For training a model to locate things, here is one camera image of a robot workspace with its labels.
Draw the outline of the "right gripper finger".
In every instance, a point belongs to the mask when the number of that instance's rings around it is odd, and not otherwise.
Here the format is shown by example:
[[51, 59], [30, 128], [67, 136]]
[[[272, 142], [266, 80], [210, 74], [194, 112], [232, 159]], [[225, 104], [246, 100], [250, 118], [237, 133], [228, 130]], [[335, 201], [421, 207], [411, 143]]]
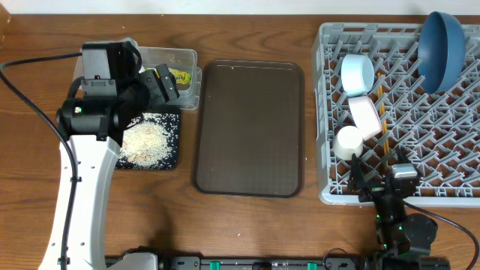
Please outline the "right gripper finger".
[[363, 190], [365, 187], [365, 180], [360, 166], [360, 160], [352, 154], [352, 165], [350, 167], [350, 174], [347, 189], [348, 190]]
[[396, 156], [397, 156], [397, 164], [410, 164], [411, 161], [407, 157], [407, 151], [405, 150], [404, 147], [399, 146], [396, 151]]

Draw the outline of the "yellow snack wrapper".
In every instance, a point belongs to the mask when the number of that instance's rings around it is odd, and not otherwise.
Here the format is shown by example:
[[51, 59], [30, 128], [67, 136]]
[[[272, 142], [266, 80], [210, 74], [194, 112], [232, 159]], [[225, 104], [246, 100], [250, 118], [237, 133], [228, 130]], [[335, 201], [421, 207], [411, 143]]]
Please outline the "yellow snack wrapper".
[[192, 73], [182, 70], [170, 68], [169, 72], [175, 77], [177, 84], [190, 85], [192, 80]]

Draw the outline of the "white cup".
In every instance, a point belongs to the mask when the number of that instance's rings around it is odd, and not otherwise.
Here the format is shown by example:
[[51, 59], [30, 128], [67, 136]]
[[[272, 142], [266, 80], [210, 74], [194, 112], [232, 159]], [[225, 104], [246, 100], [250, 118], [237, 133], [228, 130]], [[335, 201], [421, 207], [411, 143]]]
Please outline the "white cup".
[[342, 127], [334, 138], [333, 152], [337, 158], [351, 161], [352, 156], [359, 158], [363, 152], [363, 137], [356, 126]]

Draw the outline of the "wooden chopstick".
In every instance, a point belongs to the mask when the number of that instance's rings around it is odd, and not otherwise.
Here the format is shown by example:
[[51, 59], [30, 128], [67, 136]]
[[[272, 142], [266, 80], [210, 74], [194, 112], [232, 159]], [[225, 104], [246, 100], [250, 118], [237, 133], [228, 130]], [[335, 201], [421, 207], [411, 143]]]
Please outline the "wooden chopstick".
[[[381, 105], [379, 106], [379, 116], [382, 117], [383, 114], [385, 113], [385, 111], [386, 111], [385, 110], [385, 104], [381, 103]], [[388, 127], [387, 127], [386, 120], [382, 120], [382, 135], [386, 135], [387, 131], [388, 131]], [[383, 150], [384, 150], [384, 156], [383, 156], [384, 161], [382, 162], [382, 164], [383, 164], [384, 170], [387, 171], [388, 166], [389, 166], [387, 155], [390, 152], [389, 141], [388, 140], [386, 140], [383, 143]]]
[[[378, 72], [377, 73], [377, 79], [380, 80], [381, 76], [382, 76], [382, 74], [380, 72]], [[377, 95], [378, 95], [379, 100], [383, 97], [383, 84], [382, 83], [379, 84], [379, 88], [377, 89]], [[383, 101], [381, 101], [380, 105], [379, 105], [379, 116], [380, 116], [380, 118], [383, 116], [384, 113], [385, 113], [385, 104], [384, 104]], [[387, 131], [386, 121], [382, 121], [382, 134], [385, 134], [386, 131]]]

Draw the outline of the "white bowl with rice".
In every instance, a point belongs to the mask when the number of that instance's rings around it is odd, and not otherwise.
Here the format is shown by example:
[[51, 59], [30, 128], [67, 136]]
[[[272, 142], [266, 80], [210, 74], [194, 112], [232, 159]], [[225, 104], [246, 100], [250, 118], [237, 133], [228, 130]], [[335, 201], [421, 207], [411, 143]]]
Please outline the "white bowl with rice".
[[355, 126], [361, 131], [363, 140], [367, 141], [382, 132], [379, 113], [368, 96], [348, 99], [349, 111]]

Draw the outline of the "light blue bowl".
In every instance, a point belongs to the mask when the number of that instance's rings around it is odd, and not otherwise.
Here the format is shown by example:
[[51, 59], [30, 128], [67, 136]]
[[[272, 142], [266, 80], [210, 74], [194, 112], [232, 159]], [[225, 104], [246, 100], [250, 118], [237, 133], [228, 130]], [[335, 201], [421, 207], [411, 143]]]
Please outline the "light blue bowl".
[[349, 98], [369, 92], [374, 84], [374, 66], [366, 55], [348, 54], [340, 67], [340, 80]]

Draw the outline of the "dark blue plate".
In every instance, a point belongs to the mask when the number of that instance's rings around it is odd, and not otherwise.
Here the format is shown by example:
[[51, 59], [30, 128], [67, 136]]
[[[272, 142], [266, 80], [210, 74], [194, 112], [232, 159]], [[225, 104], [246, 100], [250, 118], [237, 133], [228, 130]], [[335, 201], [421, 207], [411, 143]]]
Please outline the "dark blue plate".
[[465, 57], [465, 36], [457, 18], [438, 11], [430, 13], [418, 41], [418, 67], [424, 76], [421, 87], [428, 94], [449, 90], [458, 80]]

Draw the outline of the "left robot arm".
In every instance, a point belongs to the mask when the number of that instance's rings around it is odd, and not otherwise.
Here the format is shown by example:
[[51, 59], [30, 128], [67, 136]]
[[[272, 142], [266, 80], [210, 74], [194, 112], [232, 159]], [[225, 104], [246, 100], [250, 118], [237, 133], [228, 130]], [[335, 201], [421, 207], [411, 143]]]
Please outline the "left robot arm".
[[154, 95], [175, 91], [166, 65], [143, 70], [137, 42], [84, 43], [84, 74], [71, 84], [56, 121], [61, 144], [58, 198], [41, 269], [105, 269], [104, 231], [113, 171], [134, 119], [157, 116]]

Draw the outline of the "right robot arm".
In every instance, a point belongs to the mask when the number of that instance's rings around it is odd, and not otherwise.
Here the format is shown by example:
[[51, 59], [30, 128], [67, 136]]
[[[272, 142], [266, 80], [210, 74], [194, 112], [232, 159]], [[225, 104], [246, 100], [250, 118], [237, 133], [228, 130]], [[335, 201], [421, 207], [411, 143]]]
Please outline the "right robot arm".
[[437, 236], [436, 221], [425, 214], [407, 214], [404, 200], [416, 192], [422, 174], [400, 149], [397, 158], [378, 182], [365, 180], [360, 159], [351, 157], [347, 189], [358, 192], [359, 202], [374, 204], [376, 238], [383, 246], [364, 258], [360, 269], [420, 269]]

